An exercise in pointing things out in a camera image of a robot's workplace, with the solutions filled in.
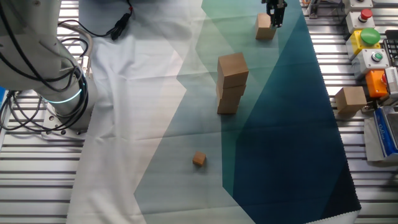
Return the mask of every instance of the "black cable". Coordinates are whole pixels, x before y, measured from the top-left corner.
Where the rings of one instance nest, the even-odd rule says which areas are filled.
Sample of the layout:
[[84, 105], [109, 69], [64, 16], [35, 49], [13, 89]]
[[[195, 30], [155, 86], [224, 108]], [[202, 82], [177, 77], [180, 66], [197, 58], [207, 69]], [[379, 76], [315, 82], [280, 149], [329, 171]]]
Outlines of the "black cable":
[[92, 31], [90, 31], [89, 29], [87, 29], [81, 22], [74, 20], [74, 19], [68, 19], [62, 22], [58, 23], [58, 26], [66, 23], [66, 22], [77, 22], [79, 24], [79, 26], [81, 26], [81, 28], [83, 28], [84, 30], [86, 30], [89, 34], [96, 36], [96, 37], [106, 37], [108, 35], [111, 36], [112, 40], [116, 40], [119, 38], [119, 36], [122, 34], [123, 30], [126, 28], [127, 23], [129, 22], [130, 17], [133, 15], [133, 19], [136, 19], [136, 15], [134, 13], [134, 8], [132, 7], [130, 0], [126, 0], [127, 3], [129, 4], [130, 8], [130, 13], [125, 13], [122, 18], [120, 20], [118, 20], [116, 22], [116, 24], [114, 25], [114, 27], [112, 29], [110, 29], [109, 31], [107, 31], [107, 33], [105, 34], [95, 34]]
[[[86, 82], [86, 80], [85, 80], [84, 77], [82, 77], [82, 78], [83, 78], [83, 81], [82, 81], [82, 84], [83, 84], [83, 85], [82, 85], [82, 87], [84, 87], [84, 86], [87, 85], [87, 82]], [[83, 114], [84, 114], [84, 112], [85, 112], [85, 110], [86, 110], [86, 108], [87, 108], [87, 105], [88, 105], [88, 91], [87, 91], [86, 88], [82, 91], [82, 94], [84, 94], [84, 96], [81, 95], [81, 99], [84, 100], [84, 105], [83, 105], [82, 110], [80, 111], [80, 114], [78, 114], [78, 116], [77, 116], [76, 118], [72, 116], [72, 117], [69, 118], [66, 122], [64, 122], [63, 124], [61, 124], [60, 126], [57, 126], [57, 127], [55, 127], [55, 128], [47, 128], [47, 127], [44, 127], [44, 126], [42, 126], [42, 125], [40, 125], [40, 124], [38, 124], [38, 123], [36, 123], [36, 122], [33, 121], [34, 116], [36, 116], [36, 114], [37, 114], [37, 112], [38, 112], [38, 110], [39, 110], [39, 108], [40, 108], [40, 103], [41, 103], [41, 101], [42, 101], [42, 98], [41, 98], [41, 97], [39, 98], [39, 103], [38, 103], [39, 105], [38, 105], [38, 107], [37, 107], [37, 111], [36, 111], [35, 115], [32, 117], [32, 119], [28, 119], [29, 117], [23, 112], [23, 109], [21, 108], [21, 106], [20, 106], [19, 103], [17, 102], [15, 96], [13, 96], [13, 97], [14, 97], [14, 103], [16, 104], [16, 106], [18, 107], [18, 109], [21, 111], [21, 114], [22, 114], [25, 118], [28, 119], [27, 122], [22, 123], [22, 121], [16, 116], [16, 114], [15, 114], [14, 110], [12, 109], [12, 107], [10, 107], [10, 110], [11, 110], [11, 113], [12, 113], [14, 119], [20, 124], [20, 126], [15, 127], [15, 128], [18, 129], [18, 128], [24, 127], [24, 128], [26, 128], [26, 129], [28, 129], [28, 130], [35, 131], [35, 132], [40, 132], [40, 133], [41, 133], [41, 132], [47, 132], [47, 131], [62, 131], [62, 130], [65, 130], [65, 129], [70, 128], [72, 125], [74, 125], [74, 124], [83, 116]], [[77, 108], [81, 108], [80, 102], [79, 102], [78, 105], [76, 106]], [[36, 126], [42, 128], [43, 130], [38, 130], [38, 129], [34, 129], [34, 128], [31, 128], [31, 127], [28, 127], [28, 126], [26, 126], [27, 123], [33, 123], [34, 125], [36, 125]]]
[[21, 49], [17, 39], [15, 38], [15, 35], [8, 23], [6, 14], [4, 13], [4, 9], [2, 7], [1, 1], [0, 1], [0, 17], [2, 19], [2, 22], [7, 30], [8, 35], [11, 38], [12, 43], [14, 44], [15, 48], [17, 49], [19, 55], [22, 57], [22, 59], [25, 61], [26, 65], [30, 68], [30, 70], [33, 72], [33, 74], [45, 85], [47, 86], [49, 89], [56, 91], [56, 92], [63, 92], [65, 91], [67, 88], [64, 89], [57, 89], [52, 87], [47, 81], [45, 81], [45, 79], [40, 76], [40, 74], [37, 72], [37, 70], [33, 67], [33, 65], [31, 64], [31, 62], [29, 61], [29, 59], [26, 57], [26, 55], [24, 54], [23, 50]]
[[[14, 118], [16, 117], [15, 116], [15, 112], [13, 112], [13, 110], [12, 110], [12, 103], [11, 103], [11, 97], [13, 95], [15, 95], [15, 91], [10, 91], [9, 93], [7, 93], [6, 100], [4, 100], [4, 103], [2, 104], [1, 109], [0, 109], [0, 116], [1, 117], [3, 117], [3, 111], [4, 111], [5, 107], [6, 107], [6, 105], [8, 105], [8, 107], [10, 108], [13, 117]], [[36, 112], [32, 115], [31, 118], [27, 119], [27, 121], [25, 123], [22, 123], [19, 126], [16, 126], [16, 127], [13, 127], [13, 128], [7, 128], [7, 127], [5, 127], [3, 125], [3, 122], [1, 121], [0, 122], [0, 127], [5, 129], [6, 131], [14, 131], [14, 130], [17, 130], [17, 129], [21, 128], [21, 127], [24, 127], [25, 125], [30, 123], [36, 117], [37, 113], [39, 112], [39, 109], [40, 109], [40, 102], [37, 104]]]
[[66, 38], [66, 39], [61, 40], [61, 43], [64, 43], [65, 41], [68, 41], [68, 40], [79, 40], [80, 42], [83, 42], [83, 43], [86, 44], [86, 48], [85, 48], [85, 50], [83, 51], [83, 53], [81, 53], [80, 57], [84, 56], [84, 55], [87, 53], [87, 50], [88, 50], [88, 42], [87, 42], [85, 39], [78, 38], [78, 37], [71, 37], [71, 38]]

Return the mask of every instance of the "metal rail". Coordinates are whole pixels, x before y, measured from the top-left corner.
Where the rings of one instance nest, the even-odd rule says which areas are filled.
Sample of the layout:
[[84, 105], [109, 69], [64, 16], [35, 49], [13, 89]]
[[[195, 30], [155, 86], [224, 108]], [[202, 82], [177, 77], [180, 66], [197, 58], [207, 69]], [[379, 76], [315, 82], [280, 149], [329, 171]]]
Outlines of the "metal rail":
[[[385, 30], [398, 29], [398, 6], [381, 0], [374, 5], [376, 29], [385, 38]], [[334, 95], [356, 82], [349, 72], [343, 33], [330, 16], [332, 7], [320, 5], [316, 20], [308, 18], [304, 7], [303, 12], [336, 112]], [[78, 1], [62, 1], [60, 21], [65, 19], [78, 19]], [[64, 28], [58, 34], [60, 38], [78, 36]], [[78, 43], [66, 45], [73, 55], [82, 53]], [[33, 92], [25, 92], [18, 100], [28, 115], [33, 114], [38, 101]], [[36, 121], [43, 121], [44, 109], [41, 107]], [[350, 119], [336, 116], [363, 208], [356, 223], [398, 223], [398, 166], [366, 161], [365, 117], [361, 112]], [[14, 120], [9, 124], [17, 125]], [[82, 141], [48, 142], [23, 129], [6, 133], [0, 152], [0, 223], [65, 223], [82, 147]]]

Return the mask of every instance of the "cardboard box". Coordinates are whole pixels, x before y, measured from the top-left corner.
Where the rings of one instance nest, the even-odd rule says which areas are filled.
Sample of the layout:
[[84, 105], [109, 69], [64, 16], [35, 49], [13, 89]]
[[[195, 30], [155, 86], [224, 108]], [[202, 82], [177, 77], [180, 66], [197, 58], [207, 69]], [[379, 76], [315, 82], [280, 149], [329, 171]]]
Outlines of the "cardboard box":
[[256, 20], [256, 39], [272, 40], [276, 29], [271, 29], [271, 17], [266, 13], [259, 13]]
[[197, 151], [192, 159], [192, 162], [198, 166], [203, 166], [205, 163], [206, 154]]
[[217, 96], [220, 99], [228, 99], [228, 98], [235, 98], [237, 96], [243, 96], [244, 91], [246, 89], [246, 85], [243, 86], [236, 86], [232, 88], [223, 88], [217, 85], [216, 92]]
[[355, 113], [366, 106], [365, 92], [361, 86], [343, 87], [335, 96], [339, 113]]
[[242, 53], [218, 57], [217, 85], [222, 88], [243, 86], [248, 79], [249, 69]]
[[236, 114], [239, 107], [241, 97], [231, 99], [220, 99], [217, 96], [217, 113], [218, 114]]

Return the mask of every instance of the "white fabric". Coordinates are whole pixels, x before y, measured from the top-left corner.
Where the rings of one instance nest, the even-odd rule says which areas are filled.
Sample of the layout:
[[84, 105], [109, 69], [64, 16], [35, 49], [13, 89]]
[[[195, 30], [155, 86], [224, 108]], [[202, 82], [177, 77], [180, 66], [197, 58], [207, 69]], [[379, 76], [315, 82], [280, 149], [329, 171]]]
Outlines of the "white fabric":
[[[106, 32], [126, 10], [125, 1], [85, 2], [93, 7], [85, 16], [98, 18], [90, 13], [104, 12], [87, 25], [97, 33]], [[68, 224], [146, 223], [134, 192], [185, 94], [176, 76], [196, 46], [205, 13], [201, 1], [185, 0], [144, 1], [135, 10], [137, 20], [130, 21], [118, 41], [94, 39], [92, 69], [99, 97], [77, 170]], [[207, 72], [192, 52], [192, 66], [185, 74]], [[221, 121], [215, 125], [221, 148]], [[232, 198], [220, 205], [180, 208], [149, 218], [253, 223]]]
[[324, 220], [310, 222], [306, 224], [352, 224], [355, 222], [356, 217], [359, 215], [359, 211], [349, 212], [346, 214], [338, 215]]

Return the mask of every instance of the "geometric patterned cloth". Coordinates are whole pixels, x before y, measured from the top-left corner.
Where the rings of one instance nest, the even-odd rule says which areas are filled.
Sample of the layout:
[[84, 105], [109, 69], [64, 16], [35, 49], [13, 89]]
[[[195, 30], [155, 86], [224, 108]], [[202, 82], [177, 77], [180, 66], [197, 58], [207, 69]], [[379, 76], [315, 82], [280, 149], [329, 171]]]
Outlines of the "geometric patterned cloth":
[[[95, 39], [93, 72], [100, 97], [78, 168], [68, 223], [301, 224], [360, 210], [299, 1], [287, 1], [283, 26], [273, 40], [265, 41], [255, 39], [257, 14], [265, 10], [259, 1], [165, 2], [159, 2], [159, 10], [153, 12], [144, 12], [146, 3], [137, 2], [137, 21], [129, 23], [131, 29], [120, 43]], [[80, 11], [88, 12], [88, 8], [95, 11], [83, 5]], [[82, 23], [90, 27], [81, 12]], [[167, 17], [161, 17], [162, 13], [168, 13]], [[150, 24], [145, 19], [140, 21], [141, 16], [160, 18], [164, 26], [151, 31], [158, 35], [151, 39], [140, 36], [149, 32], [144, 28]], [[135, 44], [137, 52], [144, 47], [157, 50], [158, 45], [152, 44], [162, 39], [174, 53], [164, 51], [164, 61], [159, 54], [150, 57], [137, 52], [131, 55], [134, 59], [126, 58], [129, 52], [125, 49], [133, 51], [129, 44], [141, 43], [140, 39], [147, 42], [145, 46]], [[113, 48], [122, 51], [124, 57], [110, 59], [108, 52]], [[217, 61], [221, 55], [236, 52], [243, 53], [249, 68], [247, 87], [238, 112], [220, 116], [216, 113]], [[134, 67], [141, 65], [137, 60], [144, 61], [146, 56], [151, 60], [145, 63], [152, 69], [168, 65], [173, 58], [181, 64], [176, 70], [169, 65], [159, 68], [159, 74], [174, 71], [171, 76], [133, 76], [146, 75], [137, 72], [142, 67]], [[133, 66], [128, 68], [124, 63], [123, 69], [118, 69], [118, 60], [130, 60]], [[112, 69], [102, 72], [106, 63]], [[125, 77], [115, 81], [120, 73]], [[115, 93], [117, 89], [128, 92], [124, 95], [131, 100]], [[113, 96], [101, 91], [112, 92]], [[141, 98], [146, 104], [137, 100]], [[160, 103], [164, 111], [156, 111], [151, 119], [145, 115], [153, 112], [152, 107], [146, 113], [141, 111], [146, 105]], [[115, 115], [109, 119], [116, 121], [110, 124], [114, 129], [112, 138], [103, 138], [104, 134], [101, 137], [97, 131], [102, 127], [96, 121], [104, 113], [103, 108], [110, 110], [105, 107], [110, 104], [114, 104]], [[132, 110], [117, 111], [123, 107]], [[124, 128], [123, 124], [118, 126], [118, 115], [134, 116], [131, 121], [123, 121], [131, 127], [118, 131]], [[129, 137], [126, 133], [134, 128], [137, 133]], [[158, 141], [154, 148], [147, 144], [150, 140]], [[131, 158], [134, 164], [110, 154], [109, 148], [114, 153], [125, 150], [125, 158]], [[196, 151], [206, 154], [202, 168], [192, 164]]]

